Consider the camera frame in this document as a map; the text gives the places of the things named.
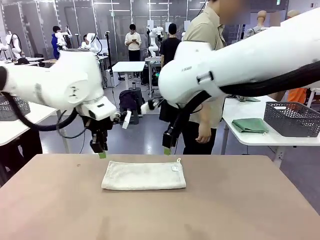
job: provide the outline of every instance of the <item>black basket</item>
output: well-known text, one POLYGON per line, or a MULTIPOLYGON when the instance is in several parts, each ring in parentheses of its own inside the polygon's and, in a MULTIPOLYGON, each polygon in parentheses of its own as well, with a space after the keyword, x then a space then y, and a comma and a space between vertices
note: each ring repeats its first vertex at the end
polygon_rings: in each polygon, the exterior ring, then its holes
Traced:
MULTIPOLYGON (((30 107, 27 101, 18 96, 13 96, 13 99, 24 116, 30 113, 30 107)), ((0 95, 0 121, 15 121, 17 119, 18 117, 12 110, 8 100, 5 98, 5 96, 0 95)))
POLYGON ((299 102, 266 102, 264 119, 284 137, 316 138, 320 113, 299 102))

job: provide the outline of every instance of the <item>chair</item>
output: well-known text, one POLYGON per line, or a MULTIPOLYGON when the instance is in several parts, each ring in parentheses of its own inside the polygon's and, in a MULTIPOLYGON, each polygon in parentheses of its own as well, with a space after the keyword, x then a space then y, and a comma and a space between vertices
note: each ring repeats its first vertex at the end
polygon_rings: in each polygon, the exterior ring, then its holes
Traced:
MULTIPOLYGON (((35 53, 35 54, 34 54, 34 57, 35 57, 35 58, 43 58, 44 55, 41 54, 41 53, 35 53)), ((46 65, 45 63, 43 63, 42 61, 39 61, 39 67, 44 67, 45 65, 46 65)))

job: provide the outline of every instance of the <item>black hair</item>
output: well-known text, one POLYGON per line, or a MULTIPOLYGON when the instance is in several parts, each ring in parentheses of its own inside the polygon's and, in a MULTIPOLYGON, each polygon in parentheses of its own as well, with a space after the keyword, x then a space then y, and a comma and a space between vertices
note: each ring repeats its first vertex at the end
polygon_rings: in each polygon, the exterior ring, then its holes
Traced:
POLYGON ((57 31, 61 30, 61 28, 59 26, 53 26, 52 31, 54 33, 57 33, 57 31))
POLYGON ((174 34, 177 33, 177 25, 176 25, 175 23, 170 23, 168 29, 169 29, 169 33, 170 33, 171 35, 174 35, 174 34))
POLYGON ((130 24, 129 29, 130 29, 130 30, 136 30, 136 25, 130 24))

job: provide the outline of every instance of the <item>black t-shirt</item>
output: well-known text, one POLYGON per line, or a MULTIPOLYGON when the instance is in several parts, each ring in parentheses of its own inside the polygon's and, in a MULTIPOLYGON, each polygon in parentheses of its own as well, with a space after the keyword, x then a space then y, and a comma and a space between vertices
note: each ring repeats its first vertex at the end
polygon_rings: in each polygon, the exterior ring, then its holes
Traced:
POLYGON ((164 55, 163 66, 174 59, 179 43, 181 40, 176 37, 168 37, 162 42, 160 54, 164 55))

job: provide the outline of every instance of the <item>white cloth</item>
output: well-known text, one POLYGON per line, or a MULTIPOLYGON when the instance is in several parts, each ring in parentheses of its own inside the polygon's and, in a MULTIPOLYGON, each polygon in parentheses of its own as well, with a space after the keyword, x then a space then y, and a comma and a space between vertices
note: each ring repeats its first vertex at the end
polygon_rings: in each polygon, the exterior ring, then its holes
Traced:
POLYGON ((101 187, 108 190, 159 190, 186 187, 180 163, 126 163, 110 161, 101 187))
POLYGON ((125 40, 124 40, 124 44, 126 45, 129 42, 132 42, 132 40, 135 39, 136 42, 131 43, 128 46, 128 49, 130 51, 136 51, 136 50, 140 50, 140 46, 141 46, 141 37, 140 34, 135 32, 134 34, 131 34, 131 32, 127 33, 125 35, 125 40))

